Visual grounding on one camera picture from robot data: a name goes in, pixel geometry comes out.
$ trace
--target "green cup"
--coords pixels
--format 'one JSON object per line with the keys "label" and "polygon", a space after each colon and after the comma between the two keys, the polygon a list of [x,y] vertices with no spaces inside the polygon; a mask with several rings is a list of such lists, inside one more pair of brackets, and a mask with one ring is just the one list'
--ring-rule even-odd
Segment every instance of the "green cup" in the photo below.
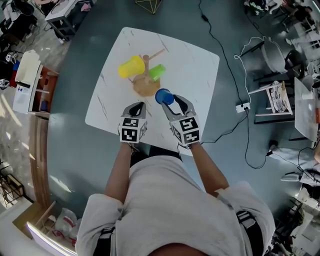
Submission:
{"label": "green cup", "polygon": [[149,75],[152,78],[153,81],[157,81],[159,77],[161,77],[166,71],[166,68],[164,65],[159,64],[151,69],[149,69]]}

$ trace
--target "power strip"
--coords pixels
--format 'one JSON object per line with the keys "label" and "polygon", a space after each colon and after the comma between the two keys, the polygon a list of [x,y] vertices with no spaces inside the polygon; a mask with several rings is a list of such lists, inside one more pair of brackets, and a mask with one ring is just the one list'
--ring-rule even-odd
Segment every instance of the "power strip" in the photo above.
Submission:
{"label": "power strip", "polygon": [[241,113],[241,112],[245,111],[245,108],[250,109],[250,104],[249,104],[249,102],[235,106],[235,110],[236,110],[238,113]]}

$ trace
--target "white chair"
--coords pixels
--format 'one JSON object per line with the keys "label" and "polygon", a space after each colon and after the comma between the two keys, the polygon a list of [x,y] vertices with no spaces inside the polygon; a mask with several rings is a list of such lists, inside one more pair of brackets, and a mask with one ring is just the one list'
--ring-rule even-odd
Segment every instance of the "white chair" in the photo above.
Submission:
{"label": "white chair", "polygon": [[273,73],[286,73],[286,61],[279,46],[272,42],[270,37],[264,41],[261,47],[263,58]]}
{"label": "white chair", "polygon": [[255,94],[262,91],[266,91],[266,94],[268,95],[271,107],[267,107],[266,109],[272,110],[272,113],[255,114],[256,117],[293,115],[284,81],[281,83],[274,81],[272,84],[262,86],[257,90],[249,91],[249,94]]}

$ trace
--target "floor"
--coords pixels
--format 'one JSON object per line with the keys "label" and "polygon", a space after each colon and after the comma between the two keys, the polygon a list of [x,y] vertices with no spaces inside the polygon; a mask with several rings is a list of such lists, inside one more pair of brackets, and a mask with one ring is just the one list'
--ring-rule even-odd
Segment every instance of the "floor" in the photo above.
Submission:
{"label": "floor", "polygon": [[[41,12],[35,9],[33,14],[38,19],[38,27],[25,42],[11,49],[22,53],[33,49],[44,66],[59,72],[70,43],[60,44]],[[24,185],[25,194],[35,200],[30,169],[33,156],[29,153],[30,116],[12,111],[14,96],[15,88],[8,87],[0,92],[0,159],[4,161],[0,168],[9,165],[3,172],[12,173]]]}
{"label": "floor", "polygon": [[[214,140],[230,131],[244,113],[236,113],[239,99],[220,45],[209,35],[209,25],[201,18],[199,1],[164,1],[155,15],[151,15],[134,1],[98,1],[72,40],[61,66],[53,97],[47,139],[48,177],[52,199],[81,216],[88,197],[101,193],[119,149],[119,137],[85,124],[85,116],[97,79],[106,58],[123,27],[133,27],[170,36],[196,45],[220,57],[212,102],[202,140]],[[239,88],[239,96],[249,101],[244,87],[245,73],[239,60],[234,59],[250,37],[261,37],[249,22],[241,1],[203,0],[201,7],[212,24],[213,35],[224,46],[230,68]],[[251,17],[266,36],[272,36],[286,55],[282,27],[271,17]],[[248,72],[249,90],[258,87],[257,76],[270,72],[257,50],[243,58]],[[249,112],[249,148],[247,160],[253,166],[263,163],[270,139],[287,143],[294,136],[292,123],[254,125],[255,112],[266,107],[263,93],[252,96]],[[274,214],[281,205],[299,192],[300,184],[282,182],[280,177],[295,171],[295,166],[267,157],[261,169],[246,164],[245,150],[248,138],[247,121],[217,143],[205,143],[208,154],[225,174],[231,185],[248,181]],[[297,142],[302,148],[306,142]],[[200,177],[194,160],[183,155],[187,171],[198,182]]]}

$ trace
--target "gray t-shirt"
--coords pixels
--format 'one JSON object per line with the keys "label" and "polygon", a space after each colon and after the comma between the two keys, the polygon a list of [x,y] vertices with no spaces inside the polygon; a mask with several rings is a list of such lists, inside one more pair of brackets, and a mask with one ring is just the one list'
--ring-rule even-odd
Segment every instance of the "gray t-shirt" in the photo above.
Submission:
{"label": "gray t-shirt", "polygon": [[217,192],[215,198],[202,191],[175,157],[147,158],[130,169],[124,205],[104,194],[90,196],[76,252],[93,255],[101,231],[115,226],[111,255],[147,256],[180,243],[212,256],[251,256],[250,241],[235,213],[241,210],[255,216],[266,249],[275,223],[250,185],[241,182]]}

